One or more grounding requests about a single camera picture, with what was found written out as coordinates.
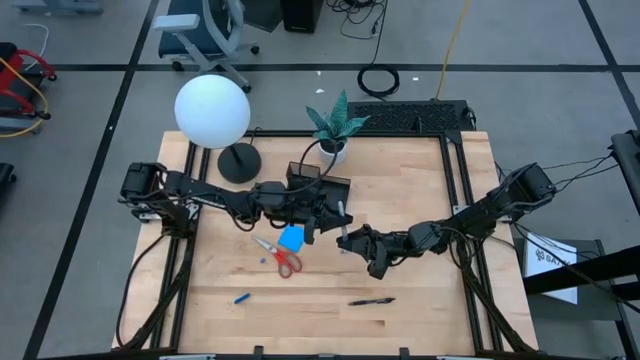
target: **black box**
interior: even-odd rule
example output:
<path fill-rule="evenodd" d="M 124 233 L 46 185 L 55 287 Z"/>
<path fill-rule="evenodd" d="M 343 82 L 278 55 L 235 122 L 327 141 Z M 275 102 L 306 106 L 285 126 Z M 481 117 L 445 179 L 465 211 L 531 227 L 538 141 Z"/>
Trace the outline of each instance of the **black box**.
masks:
<path fill-rule="evenodd" d="M 323 0 L 280 0 L 287 31 L 312 33 L 316 30 Z"/>

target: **wooden table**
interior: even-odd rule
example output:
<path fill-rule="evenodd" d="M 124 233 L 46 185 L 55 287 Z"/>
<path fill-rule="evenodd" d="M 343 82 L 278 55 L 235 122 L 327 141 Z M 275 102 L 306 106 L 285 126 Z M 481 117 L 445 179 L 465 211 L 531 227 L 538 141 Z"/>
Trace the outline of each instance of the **wooden table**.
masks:
<path fill-rule="evenodd" d="M 463 133 L 463 139 L 478 200 L 498 185 L 493 156 L 486 133 Z M 285 181 L 288 162 L 298 161 L 310 141 L 256 138 L 254 145 L 263 161 L 256 181 Z M 366 222 L 382 232 L 406 230 L 421 221 L 451 216 L 437 139 L 363 137 L 349 142 L 347 160 L 331 175 L 352 181 L 347 204 L 347 212 L 354 216 L 351 229 Z M 182 133 L 167 132 L 158 160 L 181 171 L 187 149 Z M 220 176 L 218 154 L 212 152 L 207 181 L 230 190 L 248 189 L 250 184 L 234 185 Z M 450 154 L 457 193 L 462 194 L 452 146 Z M 306 162 L 319 165 L 317 151 L 312 150 Z M 197 168 L 199 155 L 194 164 Z M 142 225 L 136 257 L 159 233 L 159 223 Z M 279 235 L 264 219 L 254 233 L 274 243 Z M 474 353 L 462 277 L 448 253 L 410 258 L 389 269 L 383 280 L 376 280 L 368 275 L 360 256 L 340 252 L 335 242 L 339 230 L 316 234 L 315 244 L 299 253 L 303 272 L 284 280 L 273 258 L 249 234 L 238 231 L 225 212 L 205 207 L 180 352 L 251 353 L 255 345 L 263 345 L 267 354 L 396 355 L 400 347 L 408 347 L 412 355 Z M 506 225 L 498 225 L 495 235 L 512 241 Z M 133 335 L 158 300 L 168 243 L 154 249 L 133 278 L 121 327 L 124 339 Z M 522 338 L 537 347 L 516 254 L 491 240 L 486 241 L 485 251 L 496 305 Z M 234 305 L 233 300 L 246 292 L 251 298 Z M 350 301 L 387 296 L 397 300 L 388 305 L 347 306 Z M 490 348 L 486 312 L 477 304 L 485 348 Z M 171 310 L 167 318 L 172 317 Z M 169 332 L 163 333 L 164 344 Z"/>

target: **white spherical lamp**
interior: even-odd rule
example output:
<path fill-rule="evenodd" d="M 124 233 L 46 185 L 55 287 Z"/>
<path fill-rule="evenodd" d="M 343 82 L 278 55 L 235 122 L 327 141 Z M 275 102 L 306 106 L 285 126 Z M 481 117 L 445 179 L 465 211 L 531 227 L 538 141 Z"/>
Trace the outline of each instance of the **white spherical lamp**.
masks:
<path fill-rule="evenodd" d="M 262 165 L 255 147 L 235 144 L 251 119 L 249 100 L 233 81 L 219 75 L 202 75 L 186 83 L 174 107 L 178 127 L 196 145 L 226 149 L 218 157 L 222 176 L 233 183 L 253 179 Z"/>

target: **black lamp stand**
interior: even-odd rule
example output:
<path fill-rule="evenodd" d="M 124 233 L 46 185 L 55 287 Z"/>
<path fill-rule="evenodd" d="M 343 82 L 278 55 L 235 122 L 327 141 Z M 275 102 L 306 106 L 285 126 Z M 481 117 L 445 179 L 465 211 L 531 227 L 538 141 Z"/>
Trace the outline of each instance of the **black lamp stand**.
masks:
<path fill-rule="evenodd" d="M 255 178 L 262 167 L 258 150 L 250 144 L 228 146 L 218 157 L 218 170 L 222 177 L 234 184 L 242 184 Z"/>

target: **concrete floor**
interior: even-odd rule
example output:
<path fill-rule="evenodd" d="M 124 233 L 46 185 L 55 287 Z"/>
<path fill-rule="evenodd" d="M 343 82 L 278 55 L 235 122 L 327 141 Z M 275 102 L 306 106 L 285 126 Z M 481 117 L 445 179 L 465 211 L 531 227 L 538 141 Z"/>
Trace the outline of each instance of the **concrete floor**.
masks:
<path fill-rule="evenodd" d="M 0 141 L 0 162 L 12 163 L 20 181 L 0 213 L 0 358 L 22 357 L 42 306 L 58 257 L 85 189 L 110 116 L 118 118 L 113 141 L 92 196 L 78 246 L 40 356 L 107 351 L 139 225 L 116 203 L 132 161 L 153 161 L 162 133 L 177 129 L 173 100 L 195 73 L 136 71 L 121 87 L 145 14 L 152 0 L 104 1 L 101 16 L 46 17 L 22 14 L 0 4 L 2 41 L 39 51 L 42 32 L 23 28 L 40 23 L 51 30 L 45 58 L 73 71 L 46 88 L 53 118 L 38 136 Z M 439 64 L 462 8 L 462 0 L 403 0 L 389 5 L 378 62 Z M 636 0 L 588 2 L 618 64 L 640 64 Z M 159 1 L 163 14 L 167 0 Z M 304 105 L 327 107 L 346 89 L 351 100 L 368 100 L 357 86 L 358 66 L 375 50 L 374 41 L 340 36 L 343 17 L 323 9 L 313 35 L 247 28 L 260 42 L 258 56 L 244 64 L 318 64 L 308 71 L 251 71 L 252 126 L 307 129 Z M 158 33 L 149 33 L 138 64 L 167 64 L 157 56 Z M 453 64 L 611 65 L 594 37 L 578 0 L 474 1 L 462 26 Z M 110 64 L 113 71 L 74 65 Z M 325 64 L 334 64 L 327 71 Z M 532 72 L 531 67 L 447 74 L 441 98 L 466 99 L 489 132 L 497 161 L 505 168 L 537 161 L 543 165 L 590 159 L 607 153 L 609 137 L 635 128 L 610 72 Z M 624 73 L 640 94 L 640 74 Z M 433 97 L 439 73 L 402 71 L 401 87 L 389 100 Z M 371 74 L 384 87 L 384 74 Z M 120 91 L 128 91 L 120 113 Z M 286 103 L 288 106 L 273 106 Z M 550 173 L 563 179 L 578 169 Z M 619 171 L 577 181 L 552 204 L 523 223 L 557 238 L 603 240 L 607 251 L 637 245 L 640 219 Z M 629 313 L 634 329 L 640 318 Z M 552 354 L 602 358 L 622 354 L 612 324 L 567 323 L 534 318 L 540 347 Z"/>

